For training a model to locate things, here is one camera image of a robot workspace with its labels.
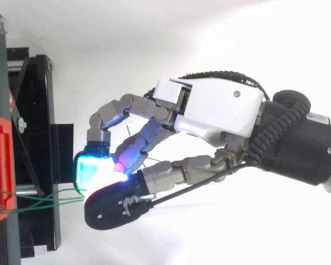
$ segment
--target pink fingertip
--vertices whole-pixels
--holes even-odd
[[[124,171],[124,166],[121,163],[116,163],[114,166],[114,171],[122,173]]]

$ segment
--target white backdrop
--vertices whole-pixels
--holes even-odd
[[[8,46],[54,61],[55,118],[75,124],[75,153],[100,106],[191,72],[243,72],[271,96],[296,89],[331,116],[331,0],[0,0],[0,13]],[[113,130],[114,143],[127,123],[136,133],[142,121]],[[180,134],[151,156],[203,153],[213,149]],[[331,195],[257,169],[110,231],[90,229],[82,204],[62,206],[61,229],[58,251],[38,247],[23,264],[331,265]]]

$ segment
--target black metal frame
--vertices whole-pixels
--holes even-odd
[[[19,72],[8,72],[7,58],[23,61]],[[40,197],[58,191],[60,183],[74,181],[73,125],[54,124],[51,70],[47,56],[28,57],[28,48],[6,49],[5,35],[0,34],[0,116],[13,123],[15,181],[33,185]],[[19,118],[28,124],[23,133]],[[19,209],[32,204],[17,199]],[[0,222],[0,265],[19,265],[21,258],[34,257],[34,246],[54,251],[60,244],[58,207],[12,214]]]
[[[6,39],[3,34],[0,34],[0,117],[11,120]],[[20,265],[18,230],[16,214],[12,214],[0,222],[0,265]]]
[[[45,55],[25,58],[20,72],[9,72],[9,83],[18,112],[12,111],[16,184],[33,184],[38,195],[58,191],[57,184],[73,182],[73,125],[54,124],[54,100],[50,59]],[[21,134],[17,121],[22,117],[27,128]],[[33,204],[18,198],[18,208]],[[56,204],[45,202],[44,206]],[[48,251],[61,244],[59,208],[19,214],[21,257],[34,257],[34,246]]]

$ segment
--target green wire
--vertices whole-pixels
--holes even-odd
[[[47,208],[53,208],[56,206],[64,205],[64,204],[69,204],[69,203],[77,203],[77,202],[83,202],[83,200],[74,200],[71,202],[66,202],[66,203],[58,203],[58,204],[52,204],[52,205],[47,205],[47,206],[40,206],[40,207],[28,207],[24,209],[17,209],[13,211],[7,211],[7,210],[0,210],[0,214],[20,214],[23,213],[24,211],[33,211],[33,210],[41,210],[41,209],[47,209]]]
[[[5,193],[5,194],[9,194],[9,195],[14,195],[16,197],[21,197],[21,198],[26,198],[26,199],[31,199],[31,200],[43,200],[45,202],[55,202],[55,201],[59,201],[59,200],[75,200],[75,199],[80,199],[83,198],[83,196],[80,197],[74,197],[74,198],[64,198],[64,199],[48,199],[48,197],[46,198],[39,198],[39,197],[32,197],[32,196],[27,196],[27,195],[20,195],[17,193],[12,193],[12,192],[5,192],[3,190],[0,190],[0,193]]]
[[[31,210],[38,210],[38,208],[36,208],[36,206],[37,205],[39,205],[39,204],[41,204],[41,203],[43,203],[43,202],[45,202],[45,201],[47,201],[47,199],[48,198],[50,198],[50,197],[52,197],[52,196],[54,196],[55,194],[57,194],[57,193],[59,193],[59,192],[64,192],[64,191],[67,191],[67,190],[76,190],[76,189],[61,189],[61,190],[58,190],[58,191],[56,191],[56,192],[53,192],[52,194],[50,194],[50,195],[48,195],[46,198],[41,198],[41,200],[39,201],[39,202],[37,202],[37,203],[35,203],[35,204],[33,204],[33,205],[31,205],[30,207],[28,207],[28,208],[25,208],[25,209],[16,209],[16,211],[6,211],[6,213],[22,213],[22,212],[24,212],[24,211],[31,211]],[[50,207],[55,207],[55,206],[59,206],[59,204],[52,204],[52,205],[48,205],[49,207],[47,207],[47,206],[42,206],[42,207],[44,207],[44,208],[42,208],[42,209],[46,209],[46,208],[50,208]]]

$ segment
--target red clamp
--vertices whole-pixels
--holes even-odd
[[[12,151],[12,125],[11,121],[0,118],[0,190],[15,192],[13,151]],[[14,195],[0,192],[0,210],[13,210],[16,208]],[[0,214],[0,221],[8,214]]]

